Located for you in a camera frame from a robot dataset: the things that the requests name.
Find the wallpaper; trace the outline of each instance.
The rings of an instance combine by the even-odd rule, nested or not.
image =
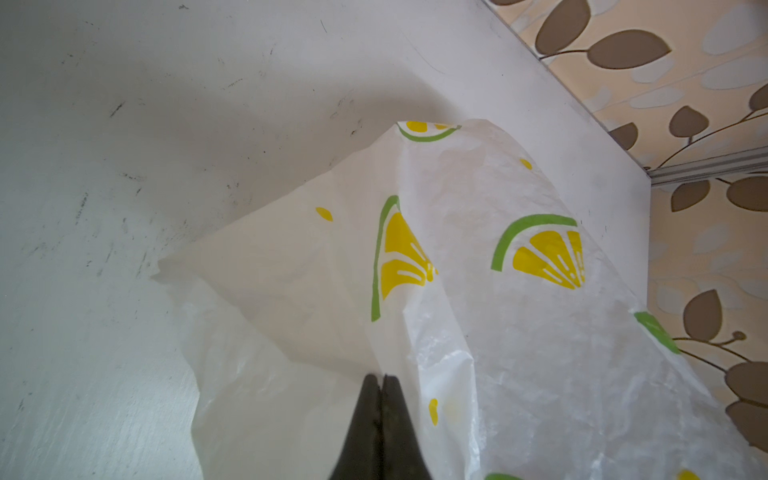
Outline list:
[[[768,145],[768,0],[491,0],[646,170]]]
[[[768,171],[651,192],[648,309],[768,462]]]

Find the yellow spot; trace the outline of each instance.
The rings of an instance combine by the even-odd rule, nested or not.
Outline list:
[[[437,399],[429,400],[429,416],[432,417],[432,424],[437,426]]]
[[[683,470],[677,474],[677,480],[699,480],[699,476],[691,470]]]
[[[423,121],[407,121],[406,127],[411,129],[412,131],[417,131],[420,134],[423,134],[427,131],[427,124]]]
[[[424,286],[434,279],[435,266],[429,261],[419,241],[400,212],[392,215],[386,228],[384,251],[404,255],[410,262],[393,259],[382,265],[382,295],[389,295],[398,285],[412,283]]]
[[[569,231],[567,237],[575,258],[568,251],[563,236],[549,230],[534,235],[530,244],[539,254],[548,258],[551,264],[528,248],[520,247],[512,259],[512,267],[571,290],[580,287],[585,280],[581,237],[574,231]]]
[[[333,215],[331,215],[328,210],[322,207],[317,207],[315,210],[317,210],[317,213],[320,214],[322,218],[328,220],[329,222],[333,222]]]

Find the crumpled plastic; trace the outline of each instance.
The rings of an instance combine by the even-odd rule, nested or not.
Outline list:
[[[400,122],[160,269],[206,478],[327,478],[369,372],[399,377],[435,479],[768,478],[487,121]]]

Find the white table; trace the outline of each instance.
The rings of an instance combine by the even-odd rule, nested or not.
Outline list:
[[[650,181],[481,2],[6,0],[0,27],[0,478],[199,478],[157,260],[397,120],[504,128],[645,296]]]

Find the beige wallpaper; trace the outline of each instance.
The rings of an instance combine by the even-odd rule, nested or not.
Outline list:
[[[647,170],[768,145],[768,0],[492,0]]]
[[[768,462],[768,172],[651,194],[648,309]]]

